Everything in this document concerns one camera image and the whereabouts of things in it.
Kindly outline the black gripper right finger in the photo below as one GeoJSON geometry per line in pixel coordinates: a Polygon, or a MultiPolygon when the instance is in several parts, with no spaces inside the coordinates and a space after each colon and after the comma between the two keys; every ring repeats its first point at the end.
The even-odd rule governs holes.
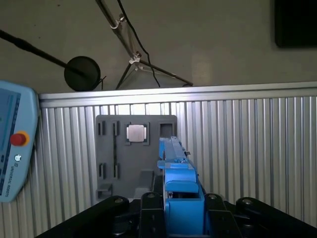
{"type": "Polygon", "coordinates": [[[206,229],[211,238],[315,238],[317,229],[255,198],[231,204],[205,195],[206,229]]]}

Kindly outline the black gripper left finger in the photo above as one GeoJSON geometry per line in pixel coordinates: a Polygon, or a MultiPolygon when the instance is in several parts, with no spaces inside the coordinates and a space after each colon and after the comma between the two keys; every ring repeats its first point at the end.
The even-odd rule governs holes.
{"type": "Polygon", "coordinates": [[[111,196],[38,235],[39,238],[163,238],[162,197],[148,192],[140,199],[111,196]]]}

